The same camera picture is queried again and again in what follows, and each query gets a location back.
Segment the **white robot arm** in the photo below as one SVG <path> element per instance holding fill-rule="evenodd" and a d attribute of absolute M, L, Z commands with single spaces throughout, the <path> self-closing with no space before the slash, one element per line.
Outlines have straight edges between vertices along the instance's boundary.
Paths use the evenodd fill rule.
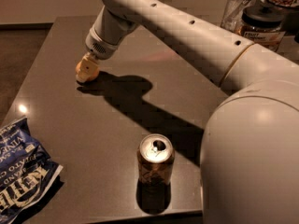
<path fill-rule="evenodd" d="M 299 224 L 299 66 L 158 0 L 102 0 L 79 82 L 142 25 L 228 93 L 204 131 L 204 224 Z"/>

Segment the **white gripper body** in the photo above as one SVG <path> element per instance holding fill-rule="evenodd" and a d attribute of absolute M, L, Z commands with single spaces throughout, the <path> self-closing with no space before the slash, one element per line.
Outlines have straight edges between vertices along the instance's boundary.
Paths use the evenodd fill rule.
<path fill-rule="evenodd" d="M 87 51 L 99 60 L 109 59 L 118 49 L 120 36 L 115 32 L 97 32 L 92 27 L 85 39 Z"/>

